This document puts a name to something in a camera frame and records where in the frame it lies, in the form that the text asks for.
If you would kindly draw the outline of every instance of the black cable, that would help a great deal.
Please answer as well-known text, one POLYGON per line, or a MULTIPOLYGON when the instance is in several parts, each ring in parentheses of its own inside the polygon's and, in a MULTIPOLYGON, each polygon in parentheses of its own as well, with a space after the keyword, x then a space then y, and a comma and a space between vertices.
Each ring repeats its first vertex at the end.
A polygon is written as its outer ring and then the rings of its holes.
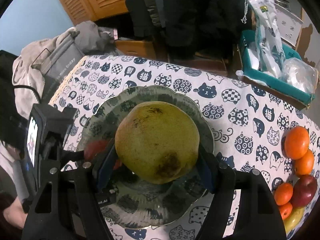
POLYGON ((30 86, 26 86, 26 85, 16 85, 16 86, 13 86, 13 88, 14 88, 14 89, 16 89, 16 88, 26 88, 26 89, 32 90, 33 93, 35 94, 35 96, 36 96, 39 104, 41 104, 41 97, 40 97, 38 91, 37 91, 35 88, 30 87, 30 86))

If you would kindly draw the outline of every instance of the plastic bag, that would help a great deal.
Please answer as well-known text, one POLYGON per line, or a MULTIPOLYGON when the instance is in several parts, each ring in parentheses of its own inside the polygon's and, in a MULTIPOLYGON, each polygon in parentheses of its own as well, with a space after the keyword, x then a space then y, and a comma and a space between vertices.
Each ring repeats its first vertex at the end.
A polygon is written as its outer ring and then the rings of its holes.
POLYGON ((318 83, 318 70, 293 57, 284 62, 280 79, 305 93, 314 94, 318 83))
POLYGON ((259 61, 263 61, 262 71, 268 71, 279 78, 285 55, 280 32, 276 23, 274 0, 247 0, 254 10, 257 27, 255 42, 259 61))

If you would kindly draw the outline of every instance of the person's hand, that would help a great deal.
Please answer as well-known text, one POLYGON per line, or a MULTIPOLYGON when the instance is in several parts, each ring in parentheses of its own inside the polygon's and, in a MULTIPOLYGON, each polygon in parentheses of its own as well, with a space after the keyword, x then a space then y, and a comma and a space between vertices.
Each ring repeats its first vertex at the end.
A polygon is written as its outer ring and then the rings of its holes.
POLYGON ((24 223, 26 222, 27 215, 23 212, 20 200, 18 197, 14 200, 14 202, 3 211, 3 216, 7 220, 8 223, 17 227, 19 229, 23 229, 24 223))

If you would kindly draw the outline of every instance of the glass plate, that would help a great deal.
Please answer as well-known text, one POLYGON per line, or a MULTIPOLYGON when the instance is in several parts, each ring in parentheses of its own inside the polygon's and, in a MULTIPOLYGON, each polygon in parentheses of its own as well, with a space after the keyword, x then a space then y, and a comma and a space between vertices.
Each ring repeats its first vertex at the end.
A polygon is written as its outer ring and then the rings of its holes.
MULTIPOLYGON (((199 130, 200 143, 207 152, 213 153, 212 132, 197 104, 163 86, 128 88, 104 102, 87 120, 77 151, 83 150, 89 142, 114 137, 127 114, 136 105, 147 101, 168 102, 187 113, 199 130)), ((174 222, 206 191, 196 168, 170 183, 156 185, 141 180, 123 166, 113 172, 110 183, 117 192, 116 203, 101 208, 101 212, 107 220, 133 229, 174 222)))

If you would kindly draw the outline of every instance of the table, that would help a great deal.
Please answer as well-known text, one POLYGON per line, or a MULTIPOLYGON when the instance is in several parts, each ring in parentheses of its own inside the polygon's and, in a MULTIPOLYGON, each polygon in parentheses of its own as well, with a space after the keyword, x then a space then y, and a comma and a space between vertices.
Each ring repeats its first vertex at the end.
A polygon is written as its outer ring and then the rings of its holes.
MULTIPOLYGON (((293 182, 292 160, 284 157, 282 145, 290 128, 305 126, 310 134, 310 149, 315 155, 312 175, 319 185, 320 153, 316 152, 320 148, 320 129, 300 111, 241 81, 140 57, 86 56, 70 72, 50 101, 60 111, 65 106, 79 109, 65 149, 76 150, 84 124, 108 98, 128 87, 150 85, 166 86, 193 99, 214 134, 216 157, 237 170, 260 170, 272 191, 282 182, 293 182)), ((66 169, 71 168, 76 166, 69 163, 66 169)), ((319 193, 317 191, 306 207, 303 219, 288 234, 288 239, 307 219, 319 193)), ((200 198, 183 217, 167 226, 133 230, 124 229, 110 219, 106 219, 106 223, 115 239, 194 239, 201 219, 191 218, 192 214, 199 208, 207 210, 212 197, 208 194, 200 198)), ((225 236, 233 233, 239 199, 237 190, 225 236)))

